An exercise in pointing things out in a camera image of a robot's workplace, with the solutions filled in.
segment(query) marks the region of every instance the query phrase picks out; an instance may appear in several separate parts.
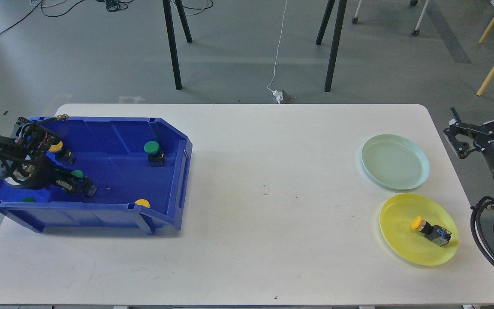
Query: black table leg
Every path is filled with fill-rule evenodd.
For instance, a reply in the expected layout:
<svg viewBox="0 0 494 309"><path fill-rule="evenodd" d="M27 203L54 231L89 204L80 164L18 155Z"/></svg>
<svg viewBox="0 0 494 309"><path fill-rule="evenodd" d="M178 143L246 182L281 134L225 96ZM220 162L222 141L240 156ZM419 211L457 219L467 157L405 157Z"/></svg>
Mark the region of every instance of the black table leg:
<svg viewBox="0 0 494 309"><path fill-rule="evenodd" d="M333 33L333 43L331 44L331 56L329 57L329 65L327 66L327 78L325 78L325 88L324 88L325 92L331 92L331 83L333 82L333 73L335 72L335 62L337 62L340 33L343 30L345 11L346 11L346 0L339 0L337 22L335 23L335 32Z"/></svg>
<svg viewBox="0 0 494 309"><path fill-rule="evenodd" d="M323 35L325 34L325 29L327 29L327 23L329 23L329 17L331 17L331 11L335 5L335 0L328 0L327 7L325 8L325 14L323 14L323 20L321 21L321 26L319 27L319 33L317 34L316 44L321 45L323 40Z"/></svg>
<svg viewBox="0 0 494 309"><path fill-rule="evenodd" d="M178 16L180 16L180 22L184 29L184 35L186 35L186 41L192 43L192 35L190 34L190 27L188 27L188 21L186 20L186 13L184 12L184 6L182 6L182 0L175 0L177 4Z"/></svg>
<svg viewBox="0 0 494 309"><path fill-rule="evenodd" d="M178 68L177 45L175 41L175 29L173 28L170 1L171 0L163 0L163 12L165 13L165 24L167 25L167 37L169 38L169 50L171 51L171 63L173 65L173 74L175 75L175 86L177 90L181 90L182 82L180 79L180 69Z"/></svg>

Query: yellow plate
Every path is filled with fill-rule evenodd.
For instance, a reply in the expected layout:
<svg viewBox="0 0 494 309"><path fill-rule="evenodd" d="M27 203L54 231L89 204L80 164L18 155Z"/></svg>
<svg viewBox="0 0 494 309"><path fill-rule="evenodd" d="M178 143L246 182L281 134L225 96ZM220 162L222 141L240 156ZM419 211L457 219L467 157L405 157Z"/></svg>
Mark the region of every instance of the yellow plate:
<svg viewBox="0 0 494 309"><path fill-rule="evenodd" d="M419 231L410 228L421 215L431 225L439 225L451 232L449 244L439 247ZM419 265L438 266L450 260L458 248L457 227L449 213L435 201L418 194L392 196L380 210L380 230L386 242L406 260Z"/></svg>

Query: power adapter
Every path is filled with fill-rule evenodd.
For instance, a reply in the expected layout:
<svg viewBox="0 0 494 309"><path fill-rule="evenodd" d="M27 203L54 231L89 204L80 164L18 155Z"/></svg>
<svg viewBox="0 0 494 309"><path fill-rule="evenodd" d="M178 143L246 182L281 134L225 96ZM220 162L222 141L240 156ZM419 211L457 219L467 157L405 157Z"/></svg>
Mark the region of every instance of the power adapter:
<svg viewBox="0 0 494 309"><path fill-rule="evenodd" d="M276 103L278 104L288 104L291 100L291 96L285 92L285 90L272 91L273 96L276 98Z"/></svg>

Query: green button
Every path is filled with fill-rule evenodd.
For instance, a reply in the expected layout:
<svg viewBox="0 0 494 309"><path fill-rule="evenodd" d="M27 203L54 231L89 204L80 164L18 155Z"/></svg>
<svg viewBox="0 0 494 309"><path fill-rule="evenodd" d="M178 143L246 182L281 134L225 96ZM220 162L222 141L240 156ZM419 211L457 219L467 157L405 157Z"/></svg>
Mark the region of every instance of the green button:
<svg viewBox="0 0 494 309"><path fill-rule="evenodd" d="M149 141L145 144L145 152L149 155L155 155L159 151L159 143L156 141Z"/></svg>
<svg viewBox="0 0 494 309"><path fill-rule="evenodd" d="M73 170L70 174L79 178L83 178L83 172L81 170Z"/></svg>
<svg viewBox="0 0 494 309"><path fill-rule="evenodd" d="M28 197L22 198L21 202L22 203L35 203L36 199L31 197L31 196L28 196Z"/></svg>

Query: plate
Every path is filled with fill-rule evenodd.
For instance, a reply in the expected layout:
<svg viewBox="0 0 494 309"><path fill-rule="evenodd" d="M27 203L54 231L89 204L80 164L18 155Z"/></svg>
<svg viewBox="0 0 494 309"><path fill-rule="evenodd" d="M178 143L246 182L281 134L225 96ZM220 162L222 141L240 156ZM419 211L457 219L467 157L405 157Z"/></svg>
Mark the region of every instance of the plate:
<svg viewBox="0 0 494 309"><path fill-rule="evenodd" d="M451 232L449 244L439 247L419 231L411 230L413 220L421 215L431 225ZM458 248L457 227L449 213L435 201L414 193L392 196L380 210L380 231L400 256L424 266L438 266L450 260Z"/></svg>
<svg viewBox="0 0 494 309"><path fill-rule="evenodd" d="M430 163L422 149L398 135L372 137L363 145L361 159L375 182L393 190L416 188L430 174Z"/></svg>

